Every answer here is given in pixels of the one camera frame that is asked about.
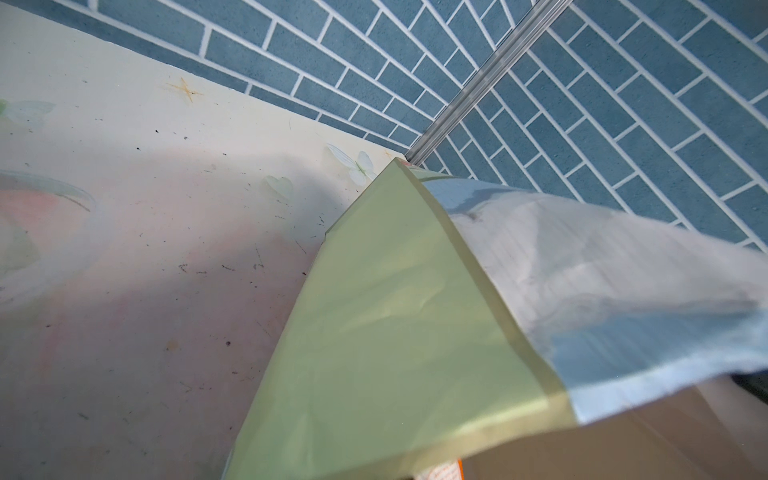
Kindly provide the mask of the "floral paper gift bag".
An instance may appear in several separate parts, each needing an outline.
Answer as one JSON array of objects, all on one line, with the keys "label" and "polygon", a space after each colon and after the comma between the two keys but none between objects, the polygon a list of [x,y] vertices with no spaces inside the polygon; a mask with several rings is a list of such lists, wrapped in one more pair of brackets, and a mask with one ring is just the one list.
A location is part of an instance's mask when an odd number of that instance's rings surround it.
[{"label": "floral paper gift bag", "polygon": [[228,479],[401,479],[767,367],[767,257],[395,160],[329,229]]}]

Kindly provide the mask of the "orange clear snack bag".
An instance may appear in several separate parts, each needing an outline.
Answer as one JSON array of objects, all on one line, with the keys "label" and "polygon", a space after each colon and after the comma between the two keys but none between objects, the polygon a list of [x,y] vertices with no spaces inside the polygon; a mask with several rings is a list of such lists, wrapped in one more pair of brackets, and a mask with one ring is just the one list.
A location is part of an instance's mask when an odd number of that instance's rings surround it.
[{"label": "orange clear snack bag", "polygon": [[464,480],[463,465],[461,460],[446,462],[413,477],[414,480]]}]

